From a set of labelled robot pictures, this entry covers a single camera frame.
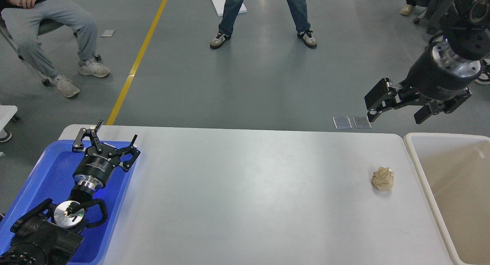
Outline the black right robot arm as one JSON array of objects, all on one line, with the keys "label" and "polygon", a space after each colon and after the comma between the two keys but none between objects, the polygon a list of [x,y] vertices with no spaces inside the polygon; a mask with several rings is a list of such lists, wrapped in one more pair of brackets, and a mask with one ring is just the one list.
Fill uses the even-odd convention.
[{"label": "black right robot arm", "polygon": [[468,85],[483,73],[489,54],[489,0],[449,0],[439,19],[442,29],[430,39],[405,80],[381,79],[365,96],[367,119],[405,106],[420,106],[417,124],[432,115],[452,113],[470,96]]}]

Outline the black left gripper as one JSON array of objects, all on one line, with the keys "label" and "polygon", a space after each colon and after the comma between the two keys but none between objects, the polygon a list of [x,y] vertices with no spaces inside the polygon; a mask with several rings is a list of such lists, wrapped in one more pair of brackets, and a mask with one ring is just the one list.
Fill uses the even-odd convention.
[{"label": "black left gripper", "polygon": [[[93,129],[81,128],[72,144],[72,152],[85,152],[72,175],[75,184],[88,183],[92,190],[105,188],[115,167],[119,166],[124,172],[128,172],[140,155],[140,151],[134,145],[137,134],[133,136],[130,144],[123,148],[116,149],[113,145],[101,143],[97,131],[102,124],[103,120],[100,120]],[[82,140],[86,137],[89,138],[91,147],[84,147]],[[121,160],[126,155],[130,155],[130,159]]]}]

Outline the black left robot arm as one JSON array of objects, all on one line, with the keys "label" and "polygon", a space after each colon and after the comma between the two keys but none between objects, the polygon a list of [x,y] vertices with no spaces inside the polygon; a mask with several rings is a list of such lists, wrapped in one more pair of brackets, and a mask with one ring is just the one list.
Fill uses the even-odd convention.
[{"label": "black left robot arm", "polygon": [[2,265],[96,265],[107,251],[140,151],[81,128],[49,145],[1,222]]}]

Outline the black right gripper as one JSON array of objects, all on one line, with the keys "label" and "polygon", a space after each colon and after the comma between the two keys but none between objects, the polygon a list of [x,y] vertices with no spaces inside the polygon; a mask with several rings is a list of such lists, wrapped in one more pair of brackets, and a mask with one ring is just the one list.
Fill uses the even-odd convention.
[{"label": "black right gripper", "polygon": [[453,113],[471,97],[467,86],[481,73],[481,61],[456,54],[448,40],[433,42],[411,66],[406,85],[382,78],[365,95],[367,118],[372,123],[389,110],[420,105],[414,114],[420,125],[432,115]]}]

